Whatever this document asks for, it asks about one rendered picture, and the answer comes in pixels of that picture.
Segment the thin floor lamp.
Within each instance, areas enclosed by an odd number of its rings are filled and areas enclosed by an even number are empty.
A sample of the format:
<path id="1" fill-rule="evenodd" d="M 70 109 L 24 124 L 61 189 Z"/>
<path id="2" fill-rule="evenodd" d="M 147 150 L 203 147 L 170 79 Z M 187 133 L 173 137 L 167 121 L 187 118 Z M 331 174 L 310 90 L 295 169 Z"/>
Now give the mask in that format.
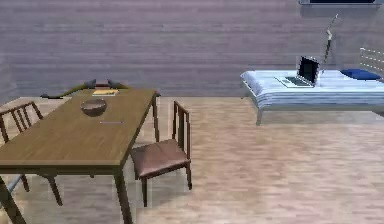
<path id="1" fill-rule="evenodd" d="M 322 63 L 321 63 L 321 74 L 323 74 L 324 71 L 325 71 L 325 67 L 324 66 L 325 66 L 325 64 L 327 62 L 329 51 L 331 49 L 331 43 L 332 43 L 332 37 L 333 37 L 333 34 L 331 32 L 331 27 L 333 26 L 335 21 L 338 19 L 338 16 L 339 16 L 339 14 L 337 13 L 333 17 L 331 22 L 329 23 L 328 27 L 326 28 L 327 42 L 326 42 L 326 46 L 325 46 L 325 50 L 324 50 L 323 60 L 322 60 Z"/>

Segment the brown bowl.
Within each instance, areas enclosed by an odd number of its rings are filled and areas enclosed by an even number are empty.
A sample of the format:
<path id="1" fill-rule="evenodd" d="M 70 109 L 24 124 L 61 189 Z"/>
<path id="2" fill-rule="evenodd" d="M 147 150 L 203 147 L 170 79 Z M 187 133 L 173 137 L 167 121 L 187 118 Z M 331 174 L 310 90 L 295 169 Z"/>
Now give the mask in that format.
<path id="1" fill-rule="evenodd" d="M 82 102 L 80 108 L 85 115 L 96 117 L 106 111 L 107 103 L 104 99 L 90 99 Z"/>

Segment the brown wooden chair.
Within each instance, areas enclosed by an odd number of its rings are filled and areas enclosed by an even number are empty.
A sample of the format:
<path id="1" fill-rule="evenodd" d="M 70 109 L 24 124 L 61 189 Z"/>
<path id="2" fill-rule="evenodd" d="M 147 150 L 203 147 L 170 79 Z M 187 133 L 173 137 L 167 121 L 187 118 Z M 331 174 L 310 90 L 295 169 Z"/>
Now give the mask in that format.
<path id="1" fill-rule="evenodd" d="M 191 122 L 190 113 L 179 102 L 173 103 L 172 137 L 136 147 L 131 152 L 135 179 L 141 181 L 143 206 L 148 205 L 148 185 L 151 178 L 184 168 L 187 186 L 191 190 Z"/>
<path id="2" fill-rule="evenodd" d="M 20 133 L 22 133 L 32 126 L 32 121 L 30 119 L 30 116 L 27 110 L 28 107 L 31 107 L 33 109 L 34 113 L 36 114 L 39 120 L 42 120 L 44 118 L 44 116 L 42 115 L 41 111 L 39 110 L 38 106 L 34 101 L 30 101 L 28 103 L 21 104 L 0 112 L 0 134 L 5 143 L 8 143 L 10 141 L 10 138 L 7 132 L 4 117 L 10 114 L 16 125 L 16 128 Z M 57 187 L 55 177 L 53 175 L 47 175 L 47 174 L 40 174 L 40 177 L 43 177 L 48 181 L 51 187 L 51 190 L 54 194 L 56 203 L 59 206 L 62 206 L 63 202 Z"/>

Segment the yellow book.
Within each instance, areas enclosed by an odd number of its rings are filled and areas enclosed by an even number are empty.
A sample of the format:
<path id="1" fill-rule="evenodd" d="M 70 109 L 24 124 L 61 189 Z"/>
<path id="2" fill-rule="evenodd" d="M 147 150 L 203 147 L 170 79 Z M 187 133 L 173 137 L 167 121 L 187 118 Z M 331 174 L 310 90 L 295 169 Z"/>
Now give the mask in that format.
<path id="1" fill-rule="evenodd" d="M 92 93 L 95 97 L 116 96 L 119 93 L 118 89 L 97 89 Z"/>

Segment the dark curved chair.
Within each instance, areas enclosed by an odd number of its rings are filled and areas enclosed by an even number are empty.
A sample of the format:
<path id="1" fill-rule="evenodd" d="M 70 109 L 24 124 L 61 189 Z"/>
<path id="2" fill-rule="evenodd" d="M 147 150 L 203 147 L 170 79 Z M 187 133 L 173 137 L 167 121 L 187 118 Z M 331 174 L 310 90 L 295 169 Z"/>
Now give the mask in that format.
<path id="1" fill-rule="evenodd" d="M 108 87 L 109 89 L 129 89 L 129 86 L 126 86 L 124 84 L 121 84 L 117 81 L 113 81 L 108 79 L 106 83 L 98 83 L 96 79 L 89 80 L 84 82 L 83 84 L 79 84 L 77 86 L 72 87 L 71 89 L 65 91 L 64 93 L 61 93 L 59 95 L 48 95 L 48 94 L 42 94 L 41 98 L 46 99 L 62 99 L 63 97 L 66 97 L 70 94 L 73 94 L 77 91 L 84 90 L 84 89 L 96 89 L 97 87 Z"/>

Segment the black open laptop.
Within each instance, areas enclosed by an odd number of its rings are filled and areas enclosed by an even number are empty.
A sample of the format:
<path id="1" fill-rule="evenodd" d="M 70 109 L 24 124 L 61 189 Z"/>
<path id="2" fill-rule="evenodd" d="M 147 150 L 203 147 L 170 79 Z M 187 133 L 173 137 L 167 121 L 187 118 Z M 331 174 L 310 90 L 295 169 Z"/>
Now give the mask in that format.
<path id="1" fill-rule="evenodd" d="M 302 56 L 296 76 L 276 77 L 287 88 L 313 88 L 318 76 L 319 62 L 312 57 Z"/>

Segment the blue pillow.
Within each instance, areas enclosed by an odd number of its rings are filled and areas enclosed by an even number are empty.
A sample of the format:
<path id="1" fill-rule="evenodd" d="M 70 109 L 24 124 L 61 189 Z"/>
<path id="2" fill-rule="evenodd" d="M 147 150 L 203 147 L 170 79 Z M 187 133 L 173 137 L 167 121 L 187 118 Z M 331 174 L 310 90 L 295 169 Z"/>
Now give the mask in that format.
<path id="1" fill-rule="evenodd" d="M 344 69 L 341 73 L 356 80 L 379 80 L 378 74 L 363 69 Z"/>

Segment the white striped bed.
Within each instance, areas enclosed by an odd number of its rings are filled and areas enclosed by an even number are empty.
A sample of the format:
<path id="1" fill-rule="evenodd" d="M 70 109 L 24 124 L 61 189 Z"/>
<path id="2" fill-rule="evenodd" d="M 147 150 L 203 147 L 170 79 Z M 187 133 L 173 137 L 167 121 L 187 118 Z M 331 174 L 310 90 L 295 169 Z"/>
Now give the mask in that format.
<path id="1" fill-rule="evenodd" d="M 361 47 L 360 64 L 380 78 L 363 81 L 340 70 L 321 70 L 314 87 L 288 88 L 280 79 L 293 76 L 295 70 L 253 70 L 240 75 L 240 86 L 257 109 L 257 125 L 265 111 L 384 112 L 384 51 Z"/>

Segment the brown wooden table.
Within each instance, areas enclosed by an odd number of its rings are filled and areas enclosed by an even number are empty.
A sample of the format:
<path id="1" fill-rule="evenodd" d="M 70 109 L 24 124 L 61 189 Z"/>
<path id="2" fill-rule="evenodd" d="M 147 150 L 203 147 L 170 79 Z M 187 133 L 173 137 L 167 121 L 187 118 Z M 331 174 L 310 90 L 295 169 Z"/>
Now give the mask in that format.
<path id="1" fill-rule="evenodd" d="M 80 105 L 92 98 L 83 90 L 0 147 L 0 203 L 12 224 L 26 224 L 1 178 L 3 174 L 111 175 L 124 224 L 133 224 L 123 168 L 146 115 L 156 110 L 157 92 L 131 88 L 106 99 L 99 117 Z M 103 125 L 100 121 L 123 121 Z"/>

